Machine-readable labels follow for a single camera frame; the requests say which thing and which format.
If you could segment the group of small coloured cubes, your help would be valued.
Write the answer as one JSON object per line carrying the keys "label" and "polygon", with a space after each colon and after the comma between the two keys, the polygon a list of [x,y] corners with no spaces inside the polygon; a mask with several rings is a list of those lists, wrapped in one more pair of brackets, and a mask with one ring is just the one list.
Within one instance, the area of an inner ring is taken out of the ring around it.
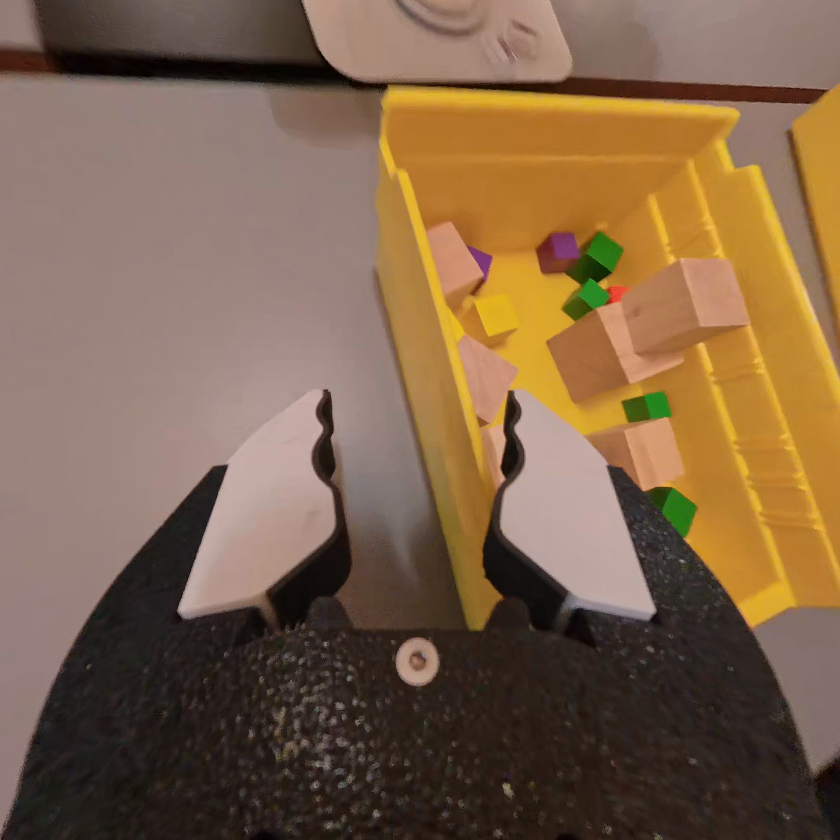
{"label": "group of small coloured cubes", "polygon": [[[516,313],[513,303],[509,295],[497,294],[489,296],[480,296],[480,288],[482,288],[490,274],[492,256],[485,251],[464,245],[462,250],[469,257],[466,258],[465,268],[466,277],[472,278],[476,275],[476,283],[473,287],[469,287],[469,292],[473,296],[478,295],[476,302],[469,310],[469,315],[472,321],[478,324],[479,337],[489,345],[503,343],[511,334],[516,332],[521,324],[520,319]],[[609,332],[610,324],[617,324],[617,317],[620,312],[619,302],[624,293],[627,291],[626,287],[609,286],[604,288],[600,285],[600,281],[607,278],[617,266],[623,249],[615,241],[607,237],[603,233],[597,233],[589,244],[584,247],[583,256],[580,255],[580,250],[576,244],[576,240],[571,233],[552,233],[545,241],[537,248],[535,252],[539,262],[541,272],[544,274],[568,274],[574,279],[577,284],[572,290],[567,301],[563,303],[562,311],[574,323],[580,322],[587,318],[592,312],[599,315],[601,320],[599,323],[606,329],[602,330],[603,335],[612,342],[610,344],[610,375],[612,379],[606,377],[607,367],[606,362],[601,366],[596,366],[596,372],[601,375],[598,382],[595,381],[594,373],[583,372],[580,365],[575,368],[578,373],[568,373],[568,375],[561,373],[563,383],[569,390],[572,396],[572,384],[575,387],[578,384],[596,385],[600,390],[594,391],[592,395],[603,393],[604,391],[617,388],[619,385],[632,384],[633,382],[640,382],[650,375],[652,372],[641,375],[641,378],[633,380],[630,376],[630,359],[629,350],[624,353],[625,347],[629,348],[629,338],[626,339],[621,348],[618,346],[619,335],[615,326],[613,332]],[[623,410],[626,420],[630,424],[639,425],[647,421],[658,421],[662,417],[671,417],[671,408],[664,392],[651,392],[649,394],[641,395],[634,398],[628,398],[623,402]],[[665,481],[662,479],[651,479],[654,483],[651,485],[650,480],[646,477],[641,477],[639,473],[638,478],[633,478],[636,483],[646,489],[648,494],[654,500],[654,505],[662,511],[669,522],[674,525],[682,536],[687,536],[690,525],[693,522],[697,512],[697,506],[682,496],[677,490],[672,489],[657,489],[659,485],[656,481]]]}

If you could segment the dark grey panel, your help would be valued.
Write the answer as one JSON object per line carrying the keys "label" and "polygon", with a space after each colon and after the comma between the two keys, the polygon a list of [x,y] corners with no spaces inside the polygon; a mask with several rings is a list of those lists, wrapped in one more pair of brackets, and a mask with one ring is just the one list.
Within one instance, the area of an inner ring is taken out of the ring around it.
{"label": "dark grey panel", "polygon": [[299,1],[38,1],[62,55],[209,60],[325,70]]}

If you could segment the white rounded plastic device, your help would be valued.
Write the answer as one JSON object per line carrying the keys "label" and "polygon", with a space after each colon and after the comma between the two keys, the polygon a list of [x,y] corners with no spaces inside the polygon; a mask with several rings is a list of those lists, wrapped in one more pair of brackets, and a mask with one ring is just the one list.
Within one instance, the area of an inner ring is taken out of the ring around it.
{"label": "white rounded plastic device", "polygon": [[303,1],[328,64],[369,84],[554,83],[571,50],[549,1]]}

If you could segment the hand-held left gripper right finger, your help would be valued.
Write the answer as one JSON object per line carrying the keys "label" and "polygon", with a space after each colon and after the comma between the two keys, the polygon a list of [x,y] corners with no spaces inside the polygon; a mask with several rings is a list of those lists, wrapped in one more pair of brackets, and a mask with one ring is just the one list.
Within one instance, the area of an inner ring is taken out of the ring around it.
{"label": "hand-held left gripper right finger", "polygon": [[564,627],[579,612],[648,623],[656,615],[605,459],[522,389],[507,396],[502,482],[492,502],[483,570],[531,627]]}

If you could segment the yellow plastic box with ridges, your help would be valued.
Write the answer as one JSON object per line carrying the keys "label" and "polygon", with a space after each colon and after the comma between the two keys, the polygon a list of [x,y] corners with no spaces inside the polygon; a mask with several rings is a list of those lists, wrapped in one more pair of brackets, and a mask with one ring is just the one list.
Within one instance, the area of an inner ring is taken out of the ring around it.
{"label": "yellow plastic box with ridges", "polygon": [[[455,321],[427,230],[453,223],[492,257],[484,292],[518,317],[491,349],[579,432],[622,401],[664,392],[697,505],[689,545],[751,626],[791,607],[838,607],[838,372],[760,169],[726,145],[738,113],[662,101],[391,88],[382,100],[375,267],[419,446],[470,627],[499,596],[482,568],[494,495]],[[750,323],[641,382],[574,402],[548,342],[576,329],[575,286],[541,272],[548,234],[623,248],[630,287],[679,258],[729,259]]]}

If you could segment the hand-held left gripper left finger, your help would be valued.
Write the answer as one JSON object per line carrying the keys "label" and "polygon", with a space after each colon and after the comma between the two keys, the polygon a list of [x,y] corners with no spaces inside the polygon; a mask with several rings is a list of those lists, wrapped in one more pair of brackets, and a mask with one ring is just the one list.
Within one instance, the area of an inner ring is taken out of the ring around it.
{"label": "hand-held left gripper left finger", "polygon": [[278,631],[340,591],[352,558],[333,432],[331,393],[316,389],[234,453],[177,607],[181,619],[255,609]]}

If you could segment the group of large wooden cubes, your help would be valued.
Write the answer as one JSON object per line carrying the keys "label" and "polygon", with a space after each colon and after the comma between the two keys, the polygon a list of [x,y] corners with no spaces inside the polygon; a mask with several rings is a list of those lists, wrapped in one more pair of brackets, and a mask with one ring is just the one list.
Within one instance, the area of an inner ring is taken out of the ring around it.
{"label": "group of large wooden cubes", "polygon": [[678,259],[620,298],[590,278],[561,303],[558,288],[533,273],[516,275],[513,295],[475,298],[480,267],[455,226],[430,228],[427,238],[434,279],[461,280],[437,283],[434,293],[455,382],[437,399],[440,440],[423,443],[437,501],[445,482],[453,498],[488,501],[503,481],[491,478],[505,446],[493,422],[514,385],[572,424],[641,490],[684,475],[667,394],[626,399],[624,424],[595,428],[595,421],[615,391],[671,371],[688,348],[749,324],[730,262]]}

